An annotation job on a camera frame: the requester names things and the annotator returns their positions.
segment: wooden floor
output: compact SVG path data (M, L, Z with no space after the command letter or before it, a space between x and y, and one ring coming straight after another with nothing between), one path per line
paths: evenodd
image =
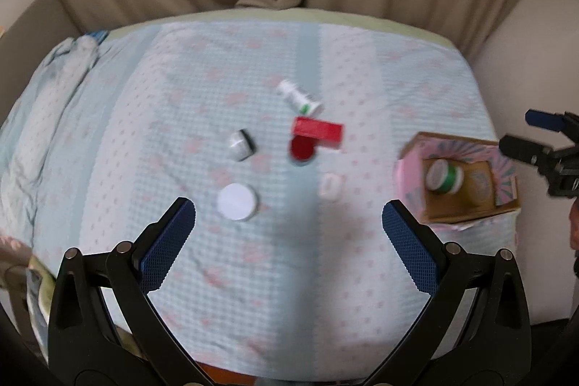
M253 386L255 382L254 376L228 372L227 370L222 370L215 366L204 364L199 364L199 366L203 368L203 371L206 372L214 382L218 382L219 384L242 384L244 386Z

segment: white bottle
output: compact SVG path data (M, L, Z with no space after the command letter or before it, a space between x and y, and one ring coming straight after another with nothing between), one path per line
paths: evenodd
M283 95L283 98L295 111L305 117L315 117L324 109L321 102L315 100L314 97L287 79L283 79L279 83L277 91Z

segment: blue gripper pad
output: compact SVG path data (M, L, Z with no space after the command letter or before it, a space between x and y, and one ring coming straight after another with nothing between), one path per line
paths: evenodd
M161 287L194 226L195 205L187 198L177 198L163 217L137 238L132 259L143 293Z
M416 288L433 296L446 267L440 239L416 221L400 200L384 205L382 227Z
M550 131L563 131L565 127L565 121L561 115L540 110L528 110L525 113L525 121L532 127Z

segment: light blue bedsheet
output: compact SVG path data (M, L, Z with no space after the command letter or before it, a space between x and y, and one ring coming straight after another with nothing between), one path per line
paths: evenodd
M294 113L275 93L281 78L345 125L341 152L290 163ZM37 123L39 100L50 126ZM241 128L258 153L239 163L225 143ZM187 196L195 231L151 299L194 358L261 377L361 378L426 302L380 223L396 197L393 163L418 131L495 138L453 48L250 20L152 25L100 46L83 37L45 60L2 128L0 228L56 272L68 247L111 250ZM318 196L324 172L343 177L338 202ZM216 211L230 182L259 194L246 222ZM514 249L515 215L441 237L471 252Z

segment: white lid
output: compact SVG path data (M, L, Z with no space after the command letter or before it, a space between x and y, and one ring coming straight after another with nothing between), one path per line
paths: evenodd
M455 167L455 169L456 169L456 180L455 184L448 191L450 195L454 195L455 193L457 193L462 187L462 182L464 182L464 170L462 170L462 167L458 165Z
M444 184L448 174L448 161L438 159L428 169L426 173L426 188L430 191L438 190Z
M257 195L247 185L231 183L217 195L217 210L227 219L248 219L257 208Z

